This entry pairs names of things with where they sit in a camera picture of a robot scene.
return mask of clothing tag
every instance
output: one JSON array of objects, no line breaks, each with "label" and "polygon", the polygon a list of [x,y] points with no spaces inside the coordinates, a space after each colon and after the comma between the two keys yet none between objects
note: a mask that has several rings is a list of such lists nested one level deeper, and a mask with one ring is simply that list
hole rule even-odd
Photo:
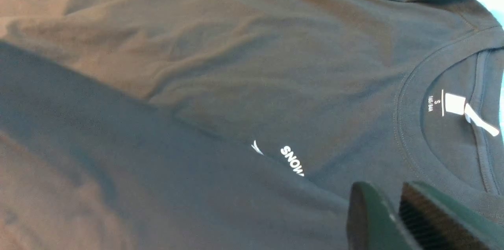
[{"label": "clothing tag", "polygon": [[446,93],[445,95],[445,110],[459,115],[464,115],[464,104],[466,98],[455,94]]},{"label": "clothing tag", "polygon": [[499,135],[499,130],[494,126],[483,121],[483,119],[481,119],[479,115],[472,109],[469,103],[467,103],[464,108],[464,114],[467,122],[471,123],[471,121],[473,121],[476,126],[483,128],[484,130],[489,132],[490,135],[494,137]]}]

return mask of white neck tag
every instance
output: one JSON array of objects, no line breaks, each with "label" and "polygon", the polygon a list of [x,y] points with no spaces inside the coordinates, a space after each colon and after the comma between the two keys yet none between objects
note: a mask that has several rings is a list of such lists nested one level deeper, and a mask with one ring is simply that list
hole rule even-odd
[{"label": "white neck tag", "polygon": [[499,135],[499,130],[494,126],[483,121],[483,119],[481,119],[479,115],[476,114],[476,112],[472,109],[469,103],[466,103],[466,106],[464,108],[464,115],[466,117],[467,122],[471,123],[471,121],[473,121],[476,126],[483,128],[484,130],[489,132],[490,135],[494,137]]}]

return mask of white logo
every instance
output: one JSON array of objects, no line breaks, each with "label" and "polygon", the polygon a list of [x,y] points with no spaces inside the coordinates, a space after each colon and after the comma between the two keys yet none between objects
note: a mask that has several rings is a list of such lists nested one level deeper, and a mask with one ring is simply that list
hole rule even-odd
[{"label": "white logo", "polygon": [[257,146],[256,141],[254,141],[254,144],[251,144],[250,146],[251,146],[254,150],[256,150],[256,152],[257,152],[258,154],[264,155],[264,154],[263,154],[263,152],[261,152],[261,150],[260,150],[260,149],[259,149],[259,147]]},{"label": "white logo", "polygon": [[297,157],[294,156],[294,152],[291,151],[290,146],[284,146],[280,149],[282,155],[285,155],[285,158],[288,160],[290,167],[292,170],[297,173],[299,176],[304,176],[303,167],[301,166],[301,162]]}]

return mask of printed size label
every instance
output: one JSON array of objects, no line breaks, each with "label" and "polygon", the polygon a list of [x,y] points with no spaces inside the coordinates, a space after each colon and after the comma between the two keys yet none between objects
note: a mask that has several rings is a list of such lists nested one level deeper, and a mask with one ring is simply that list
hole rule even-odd
[{"label": "printed size label", "polygon": [[428,112],[433,112],[434,111],[434,105],[441,103],[441,100],[439,99],[434,99],[434,96],[430,96],[427,100],[427,108]]},{"label": "printed size label", "polygon": [[427,112],[438,111],[442,117],[444,117],[445,112],[464,115],[465,104],[465,97],[445,93],[445,90],[441,90],[440,97],[431,95],[427,98]]}]

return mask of t-shirt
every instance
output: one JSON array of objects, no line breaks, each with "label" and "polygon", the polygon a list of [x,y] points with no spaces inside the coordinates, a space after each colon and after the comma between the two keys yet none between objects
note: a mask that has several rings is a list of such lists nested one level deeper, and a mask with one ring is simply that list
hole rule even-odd
[{"label": "t-shirt", "polygon": [[6,243],[344,249],[356,181],[504,224],[502,138],[454,113],[498,123],[475,0],[0,1]]}]

